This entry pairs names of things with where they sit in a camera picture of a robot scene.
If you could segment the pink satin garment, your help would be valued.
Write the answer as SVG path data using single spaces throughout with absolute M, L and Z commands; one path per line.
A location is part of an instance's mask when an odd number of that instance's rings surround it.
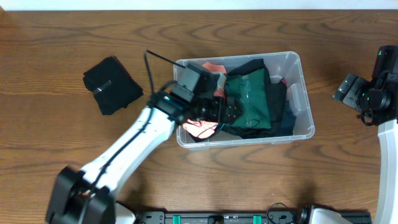
M 216 90 L 213 94 L 216 98 L 223 101 L 225 99 L 224 93 L 224 83 L 226 81 L 226 69 L 223 65 L 215 65 L 210 62 L 205 62 L 203 67 L 211 72 L 215 72 L 218 78 Z M 186 130 L 193 139 L 198 141 L 205 140 L 212 137 L 216 133 L 216 128 L 219 122 L 205 121 L 205 120 L 190 120 L 188 119 L 186 123 L 183 123 L 183 129 Z

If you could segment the dark green taped garment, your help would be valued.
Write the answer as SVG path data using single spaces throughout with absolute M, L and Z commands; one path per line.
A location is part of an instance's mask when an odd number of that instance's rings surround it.
M 221 112 L 213 114 L 210 111 L 199 120 L 202 123 L 217 123 L 224 132 L 243 139 L 268 138 L 273 132 L 271 116 L 276 114 L 270 111 L 268 105 L 266 90 L 270 87 L 271 80 L 266 68 L 256 68 L 251 72 L 235 69 L 227 74 L 223 93 L 232 97 L 232 105 L 238 107 L 238 116 L 233 118 L 226 113 L 226 100 L 217 96 L 213 102 L 221 102 Z

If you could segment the black garment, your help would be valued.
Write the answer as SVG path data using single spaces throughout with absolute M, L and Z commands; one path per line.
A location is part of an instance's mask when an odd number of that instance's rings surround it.
M 238 71 L 243 70 L 245 72 L 251 72 L 256 68 L 266 68 L 268 70 L 268 68 L 265 66 L 264 60 L 261 58 L 250 60 L 249 62 L 247 62 L 244 65 L 241 65 L 235 69 L 237 69 Z M 275 115 L 271 116 L 272 124 L 273 124 L 273 132 L 272 132 L 272 136 L 270 136 L 269 138 L 280 137 L 279 129 L 280 129 L 280 123 L 282 121 L 282 114 L 284 112 L 285 101 L 287 100 L 287 86 L 285 86 L 283 83 L 280 83 L 280 81 L 277 83 L 271 82 L 271 87 L 268 90 L 266 90 L 266 93 L 267 93 L 269 109 L 271 112 L 276 113 Z M 218 131 L 223 131 L 221 125 L 217 126 L 216 133 L 214 135 L 216 135 Z
M 83 74 L 83 83 L 96 100 L 102 115 L 112 115 L 143 95 L 116 56 L 106 57 Z

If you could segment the dark navy garment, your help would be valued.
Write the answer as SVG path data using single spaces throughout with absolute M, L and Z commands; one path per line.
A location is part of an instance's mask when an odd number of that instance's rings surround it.
M 293 114 L 290 108 L 289 100 L 286 100 L 280 123 L 279 136 L 293 136 L 296 119 L 296 115 Z

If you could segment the red navy plaid shirt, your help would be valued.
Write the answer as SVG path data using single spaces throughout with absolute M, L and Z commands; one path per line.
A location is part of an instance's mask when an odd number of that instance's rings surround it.
M 286 82 L 286 80 L 285 80 L 284 78 L 282 78 L 282 79 L 280 80 L 280 83 L 283 83 L 285 86 L 287 86 L 287 82 Z

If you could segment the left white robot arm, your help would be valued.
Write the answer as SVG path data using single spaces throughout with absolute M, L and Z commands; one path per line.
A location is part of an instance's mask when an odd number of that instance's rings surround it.
M 195 113 L 227 123 L 243 113 L 238 97 L 197 98 L 187 102 L 159 91 L 135 123 L 102 155 L 75 171 L 65 167 L 55 179 L 47 223 L 134 223 L 136 215 L 116 201 L 124 184 L 176 126 Z

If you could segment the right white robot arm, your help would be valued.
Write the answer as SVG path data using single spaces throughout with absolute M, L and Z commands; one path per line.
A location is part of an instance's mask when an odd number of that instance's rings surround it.
M 397 223 L 397 82 L 386 74 L 367 81 L 348 74 L 333 99 L 358 112 L 365 126 L 376 126 L 381 150 L 379 198 L 374 223 Z

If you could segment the clear plastic storage bin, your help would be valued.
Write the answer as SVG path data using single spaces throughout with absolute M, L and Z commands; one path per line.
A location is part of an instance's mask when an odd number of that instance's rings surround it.
M 210 62 L 213 65 L 222 65 L 229 72 L 253 59 L 263 59 L 270 73 L 271 82 L 277 83 L 281 79 L 287 82 L 287 100 L 290 109 L 296 116 L 293 134 L 290 136 L 241 139 L 239 136 L 218 132 L 209 140 L 195 142 L 181 126 L 176 130 L 177 142 L 181 147 L 191 151 L 209 149 L 212 147 L 236 147 L 253 144 L 287 144 L 297 140 L 310 139 L 315 134 L 310 102 L 303 75 L 300 57 L 293 51 L 274 52 L 267 54 L 235 55 L 225 57 L 186 58 L 177 60 L 186 65 L 195 62 L 203 65 Z

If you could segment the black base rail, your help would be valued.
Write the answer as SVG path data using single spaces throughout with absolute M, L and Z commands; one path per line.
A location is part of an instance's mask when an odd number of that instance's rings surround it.
M 272 204 L 265 212 L 188 213 L 150 211 L 138 213 L 136 224 L 372 224 L 369 212 L 335 210 L 319 204 L 293 209 L 283 203 Z

